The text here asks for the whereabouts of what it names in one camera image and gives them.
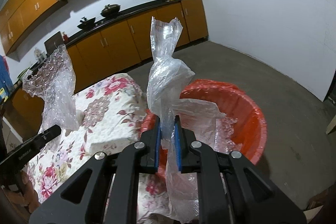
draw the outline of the gray floor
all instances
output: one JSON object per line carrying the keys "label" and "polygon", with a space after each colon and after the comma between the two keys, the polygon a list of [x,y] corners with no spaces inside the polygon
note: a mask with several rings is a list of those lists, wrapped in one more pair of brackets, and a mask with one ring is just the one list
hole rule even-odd
{"label": "gray floor", "polygon": [[[325,129],[336,108],[271,67],[224,46],[203,42],[174,53],[194,79],[230,82],[261,108],[268,139],[258,167],[300,208],[336,180],[336,132]],[[129,72],[146,91],[152,62]]]}

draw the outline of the red bucket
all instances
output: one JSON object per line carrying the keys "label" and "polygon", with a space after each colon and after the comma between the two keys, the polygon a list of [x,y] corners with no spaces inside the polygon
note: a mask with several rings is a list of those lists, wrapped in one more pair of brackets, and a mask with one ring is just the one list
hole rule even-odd
{"label": "red bucket", "polygon": [[[237,118],[232,141],[243,144],[241,152],[254,165],[259,161],[267,139],[266,121],[261,109],[242,90],[230,83],[199,79],[187,85],[181,92],[180,99],[185,98],[216,103],[227,117]],[[152,129],[154,124],[155,115],[148,110],[141,132]],[[159,173],[164,172],[166,162],[167,150],[161,150]]]}

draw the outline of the floral fabric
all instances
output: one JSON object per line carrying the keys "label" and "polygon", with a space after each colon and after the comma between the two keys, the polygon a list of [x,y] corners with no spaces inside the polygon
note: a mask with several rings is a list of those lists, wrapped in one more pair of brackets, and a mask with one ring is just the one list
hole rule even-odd
{"label": "floral fabric", "polygon": [[[79,130],[62,131],[29,162],[28,175],[43,203],[96,152],[121,152],[138,140],[146,115],[146,98],[126,73],[108,77],[74,95],[76,109],[84,112]],[[138,223],[157,224],[155,215],[171,217],[165,181],[141,174]]]}

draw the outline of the silver screw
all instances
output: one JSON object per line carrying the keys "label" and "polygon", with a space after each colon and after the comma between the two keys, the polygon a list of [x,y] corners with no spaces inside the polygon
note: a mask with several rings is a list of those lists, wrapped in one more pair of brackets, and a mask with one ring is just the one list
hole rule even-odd
{"label": "silver screw", "polygon": [[199,148],[199,147],[202,146],[202,143],[199,142],[199,141],[193,141],[193,142],[191,143],[191,146],[192,146],[193,148]]}
{"label": "silver screw", "polygon": [[239,159],[242,156],[242,154],[239,151],[232,151],[231,156],[232,158]]}
{"label": "silver screw", "polygon": [[134,147],[135,147],[136,149],[144,148],[144,147],[145,147],[145,144],[144,144],[143,142],[136,142],[136,143],[134,144]]}
{"label": "silver screw", "polygon": [[97,152],[97,153],[95,153],[94,158],[96,160],[102,160],[103,158],[105,158],[105,153],[104,152]]}

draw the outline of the white wall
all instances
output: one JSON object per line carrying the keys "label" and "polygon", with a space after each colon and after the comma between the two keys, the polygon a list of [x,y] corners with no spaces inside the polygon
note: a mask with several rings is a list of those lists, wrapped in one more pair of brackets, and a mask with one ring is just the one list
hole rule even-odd
{"label": "white wall", "polygon": [[324,100],[336,69],[336,0],[203,0],[209,40],[248,54]]}
{"label": "white wall", "polygon": [[[7,57],[11,78],[35,63],[35,47],[57,31],[76,33],[79,19],[101,18],[106,4],[121,9],[150,0],[68,0]],[[209,39],[246,53],[293,78],[320,100],[336,68],[336,0],[203,0]]]}

